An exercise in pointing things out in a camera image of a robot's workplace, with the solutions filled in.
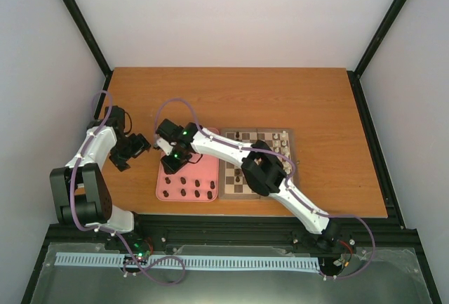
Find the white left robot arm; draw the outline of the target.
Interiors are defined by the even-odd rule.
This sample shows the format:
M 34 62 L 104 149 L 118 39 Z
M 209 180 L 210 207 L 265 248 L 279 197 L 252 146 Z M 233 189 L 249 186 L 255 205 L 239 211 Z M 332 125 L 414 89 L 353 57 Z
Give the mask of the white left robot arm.
M 107 160 L 123 172 L 128 161 L 150 150 L 141 134 L 132 133 L 126 123 L 129 114 L 119 106 L 105 108 L 105 117 L 89 123 L 86 138 L 74 157 L 50 173 L 51 191 L 59 224 L 75 225 L 80 230 L 105 230 L 120 233 L 130 249 L 141 248 L 146 232 L 135 225 L 135 215 L 113 205 L 102 175 Z

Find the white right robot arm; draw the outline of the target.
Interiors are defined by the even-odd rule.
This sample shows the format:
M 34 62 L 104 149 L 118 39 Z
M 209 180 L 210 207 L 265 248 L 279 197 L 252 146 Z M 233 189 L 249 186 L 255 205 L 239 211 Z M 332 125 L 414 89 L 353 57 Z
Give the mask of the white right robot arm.
M 241 170 L 252 191 L 276 200 L 298 218 L 309 233 L 317 236 L 318 249 L 330 251 L 337 243 L 339 225 L 291 181 L 293 172 L 287 172 L 281 161 L 290 165 L 293 162 L 271 150 L 265 141 L 244 143 L 219 136 L 195 123 L 183 127 L 167 119 L 157 127 L 155 141 L 156 148 L 164 153 L 161 163 L 165 173 L 177 173 L 193 154 L 223 160 Z

